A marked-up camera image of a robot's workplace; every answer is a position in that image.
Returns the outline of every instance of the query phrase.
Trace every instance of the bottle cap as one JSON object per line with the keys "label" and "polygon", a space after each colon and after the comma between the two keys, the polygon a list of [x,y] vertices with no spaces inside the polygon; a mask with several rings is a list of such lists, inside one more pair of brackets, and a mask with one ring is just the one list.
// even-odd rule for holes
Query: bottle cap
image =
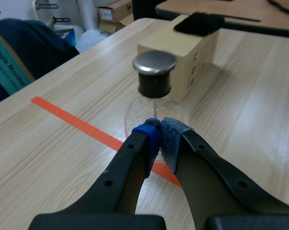
{"label": "bottle cap", "polygon": [[161,98],[170,90],[170,71],[175,68],[174,55],[161,51],[148,51],[136,56],[133,67],[139,72],[139,92],[149,98]]}

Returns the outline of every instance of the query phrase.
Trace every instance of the textured gripper pad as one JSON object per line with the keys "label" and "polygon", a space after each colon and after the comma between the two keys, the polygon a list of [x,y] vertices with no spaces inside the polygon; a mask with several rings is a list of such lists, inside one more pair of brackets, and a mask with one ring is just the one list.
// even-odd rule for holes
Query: textured gripper pad
{"label": "textured gripper pad", "polygon": [[193,128],[174,118],[165,117],[162,120],[161,153],[164,162],[170,168],[172,174],[174,174],[176,170],[180,137],[188,130],[193,130]]}

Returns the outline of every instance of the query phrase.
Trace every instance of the brown cardboard box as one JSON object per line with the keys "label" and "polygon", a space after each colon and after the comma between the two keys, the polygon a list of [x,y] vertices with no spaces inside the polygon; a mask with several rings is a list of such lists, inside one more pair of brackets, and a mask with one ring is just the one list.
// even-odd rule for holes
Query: brown cardboard box
{"label": "brown cardboard box", "polygon": [[177,65],[170,74],[171,97],[183,100],[213,61],[219,31],[206,37],[183,34],[173,28],[187,15],[181,15],[167,26],[138,44],[138,54],[160,50],[174,54]]}
{"label": "brown cardboard box", "polygon": [[0,36],[0,85],[12,95],[34,80],[18,55]]}
{"label": "brown cardboard box", "polygon": [[133,21],[134,21],[134,15],[130,14],[129,16],[127,16],[126,18],[123,18],[121,21],[117,23],[101,21],[99,29],[102,31],[114,33],[124,28],[125,26],[131,24]]}
{"label": "brown cardboard box", "polygon": [[117,23],[132,14],[131,0],[114,0],[98,7],[98,15],[101,21]]}

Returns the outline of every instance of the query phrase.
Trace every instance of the orange tape line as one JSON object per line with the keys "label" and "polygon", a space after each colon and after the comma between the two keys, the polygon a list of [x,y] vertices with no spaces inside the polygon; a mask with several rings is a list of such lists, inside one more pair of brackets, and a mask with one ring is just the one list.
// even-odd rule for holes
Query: orange tape line
{"label": "orange tape line", "polygon": [[[114,138],[113,136],[103,132],[102,130],[90,125],[89,123],[81,120],[80,118],[68,113],[67,111],[59,108],[58,106],[44,100],[41,97],[35,97],[31,102],[40,106],[41,108],[47,110],[56,117],[64,120],[71,126],[79,129],[90,137],[96,139],[97,141],[103,143],[104,145],[118,151],[122,146],[123,142]],[[152,171],[159,176],[167,179],[168,181],[180,186],[177,178],[171,173],[169,168],[163,162],[155,162]]]}

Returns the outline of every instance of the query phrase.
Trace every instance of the teal label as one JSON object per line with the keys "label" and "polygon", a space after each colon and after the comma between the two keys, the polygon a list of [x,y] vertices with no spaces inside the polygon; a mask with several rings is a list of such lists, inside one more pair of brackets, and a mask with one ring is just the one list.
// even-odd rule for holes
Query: teal label
{"label": "teal label", "polygon": [[2,87],[9,95],[12,95],[30,83],[31,81],[0,41],[0,84]]}

